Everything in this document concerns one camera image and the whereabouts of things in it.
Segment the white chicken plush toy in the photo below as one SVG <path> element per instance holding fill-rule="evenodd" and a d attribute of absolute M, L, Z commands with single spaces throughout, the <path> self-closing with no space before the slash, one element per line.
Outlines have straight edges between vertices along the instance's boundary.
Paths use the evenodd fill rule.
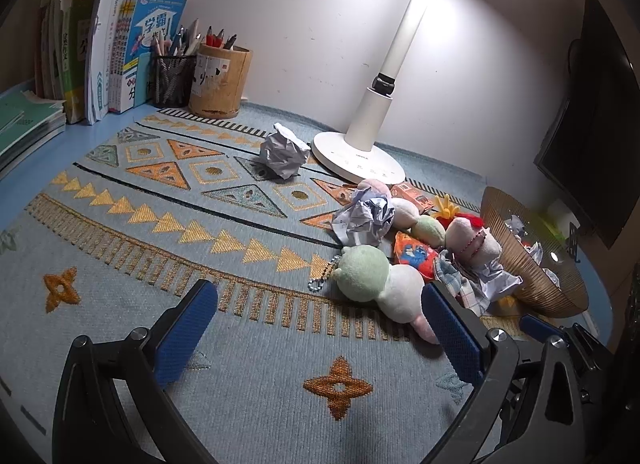
<path fill-rule="evenodd" d="M 488 228 L 465 217 L 454 218 L 446 228 L 445 247 L 470 268 L 481 269 L 497 261 L 502 247 Z"/>

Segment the three-ball dango plush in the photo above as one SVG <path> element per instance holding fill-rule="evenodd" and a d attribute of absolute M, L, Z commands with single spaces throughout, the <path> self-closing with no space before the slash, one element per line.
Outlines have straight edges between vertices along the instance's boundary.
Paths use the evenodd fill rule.
<path fill-rule="evenodd" d="M 409 324 L 427 343 L 439 344 L 422 309 L 423 276 L 411 265 L 392 265 L 370 245 L 344 247 L 331 279 L 348 299 L 374 301 L 390 320 Z"/>

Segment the amber ribbed glass bowl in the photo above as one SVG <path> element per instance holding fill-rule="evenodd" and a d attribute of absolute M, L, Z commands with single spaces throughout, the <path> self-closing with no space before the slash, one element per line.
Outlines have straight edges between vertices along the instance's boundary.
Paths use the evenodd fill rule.
<path fill-rule="evenodd" d="M 528 236 L 521 241 L 504 224 L 511 215 L 518 215 L 525 223 Z M 514 291 L 519 301 L 546 317 L 573 317 L 588 309 L 586 285 L 576 263 L 536 213 L 497 187 L 486 187 L 480 216 L 502 247 L 503 268 L 523 279 L 523 285 Z M 525 250 L 534 242 L 540 242 L 544 249 L 540 265 L 536 265 Z M 542 268 L 559 276 L 561 287 L 556 287 Z"/>

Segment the plaid fabric bow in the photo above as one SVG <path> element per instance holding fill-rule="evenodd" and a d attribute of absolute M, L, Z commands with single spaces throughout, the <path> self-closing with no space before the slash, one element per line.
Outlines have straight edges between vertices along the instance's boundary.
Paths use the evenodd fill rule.
<path fill-rule="evenodd" d="M 434 262 L 436 280 L 444 284 L 452 297 L 465 309 L 481 317 L 489 307 L 489 299 L 480 289 L 480 279 L 458 262 L 448 249 L 441 250 Z"/>

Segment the small dango plush behind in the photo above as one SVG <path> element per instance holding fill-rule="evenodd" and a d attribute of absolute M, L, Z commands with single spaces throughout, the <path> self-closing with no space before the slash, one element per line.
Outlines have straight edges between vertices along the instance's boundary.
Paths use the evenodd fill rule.
<path fill-rule="evenodd" d="M 388 199 L 394 210 L 392 226 L 398 231 L 408 231 L 415 239 L 431 246 L 445 246 L 445 228 L 433 217 L 421 215 L 413 202 L 393 196 L 390 189 L 377 179 L 364 179 L 357 185 L 359 190 L 374 190 Z"/>

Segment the orange snack packet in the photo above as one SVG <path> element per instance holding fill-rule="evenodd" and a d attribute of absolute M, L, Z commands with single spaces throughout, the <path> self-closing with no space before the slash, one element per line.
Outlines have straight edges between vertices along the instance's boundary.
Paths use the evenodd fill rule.
<path fill-rule="evenodd" d="M 394 262 L 410 265 L 420 272 L 425 282 L 435 280 L 435 260 L 438 251 L 414 239 L 407 233 L 397 232 L 394 239 Z"/>

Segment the patterned blue woven mat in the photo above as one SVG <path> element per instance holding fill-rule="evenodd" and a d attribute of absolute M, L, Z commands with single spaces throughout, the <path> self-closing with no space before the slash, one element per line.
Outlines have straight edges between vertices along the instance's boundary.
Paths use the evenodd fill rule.
<path fill-rule="evenodd" d="M 218 308 L 168 394 L 217 461 L 416 463 L 454 420 L 471 388 L 442 351 L 310 290 L 346 192 L 318 165 L 267 178 L 276 120 L 141 109 L 71 127 L 3 179 L 1 403 L 40 458 L 72 341 L 120 340 L 201 279 Z"/>

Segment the black monitor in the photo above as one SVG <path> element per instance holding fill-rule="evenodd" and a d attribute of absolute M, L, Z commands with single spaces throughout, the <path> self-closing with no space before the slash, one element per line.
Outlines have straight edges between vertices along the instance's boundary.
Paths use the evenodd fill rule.
<path fill-rule="evenodd" d="M 599 0 L 585 0 L 567 72 L 567 97 L 535 164 L 611 248 L 639 200 L 639 83 Z"/>

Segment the orange small box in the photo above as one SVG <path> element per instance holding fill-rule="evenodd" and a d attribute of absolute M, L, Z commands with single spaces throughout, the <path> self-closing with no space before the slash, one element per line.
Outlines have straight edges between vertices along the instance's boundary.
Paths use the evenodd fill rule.
<path fill-rule="evenodd" d="M 428 213 L 434 208 L 434 202 L 431 198 L 407 181 L 394 184 L 390 188 L 390 194 L 393 197 L 403 198 L 408 202 L 412 202 L 421 215 Z"/>

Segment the large crumpled paper centre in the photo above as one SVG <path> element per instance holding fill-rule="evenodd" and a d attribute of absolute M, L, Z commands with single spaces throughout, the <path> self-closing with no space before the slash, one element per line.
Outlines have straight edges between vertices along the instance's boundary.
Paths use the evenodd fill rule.
<path fill-rule="evenodd" d="M 377 247 L 393 225 L 390 198 L 372 189 L 358 190 L 352 201 L 334 213 L 332 231 L 343 246 Z"/>

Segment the crumpled paper ball left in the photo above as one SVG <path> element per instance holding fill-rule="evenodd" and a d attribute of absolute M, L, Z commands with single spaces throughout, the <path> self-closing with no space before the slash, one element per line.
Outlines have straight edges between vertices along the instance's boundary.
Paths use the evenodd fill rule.
<path fill-rule="evenodd" d="M 298 175 L 300 167 L 308 161 L 310 146 L 295 133 L 280 123 L 273 125 L 274 131 L 260 144 L 260 161 L 282 180 Z"/>

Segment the black mesh pen cup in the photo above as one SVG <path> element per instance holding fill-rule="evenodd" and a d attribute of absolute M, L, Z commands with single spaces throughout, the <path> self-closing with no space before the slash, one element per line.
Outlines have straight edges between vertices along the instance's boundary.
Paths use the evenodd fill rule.
<path fill-rule="evenodd" d="M 188 106 L 195 66 L 195 55 L 153 55 L 148 83 L 151 104 L 157 108 Z"/>

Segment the bamboo pen holder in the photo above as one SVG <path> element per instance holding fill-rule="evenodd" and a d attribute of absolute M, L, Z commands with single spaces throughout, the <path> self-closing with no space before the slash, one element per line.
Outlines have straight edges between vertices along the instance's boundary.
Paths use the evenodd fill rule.
<path fill-rule="evenodd" d="M 196 54 L 189 109 L 207 118 L 229 119 L 239 114 L 253 52 L 234 46 L 201 44 Z"/>

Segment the blue workbook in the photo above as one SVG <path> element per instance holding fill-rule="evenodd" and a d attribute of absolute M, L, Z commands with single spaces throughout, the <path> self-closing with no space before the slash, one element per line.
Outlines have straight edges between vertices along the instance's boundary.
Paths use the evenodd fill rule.
<path fill-rule="evenodd" d="M 108 110 L 121 114 L 146 101 L 151 56 L 175 37 L 186 0 L 124 0 L 113 42 Z"/>

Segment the upright green books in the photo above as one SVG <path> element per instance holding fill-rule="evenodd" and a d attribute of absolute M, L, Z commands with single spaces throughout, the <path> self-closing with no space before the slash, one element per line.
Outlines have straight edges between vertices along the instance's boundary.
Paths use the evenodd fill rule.
<path fill-rule="evenodd" d="M 96 0 L 40 0 L 35 41 L 35 87 L 41 98 L 64 102 L 66 121 L 85 119 L 85 69 Z"/>

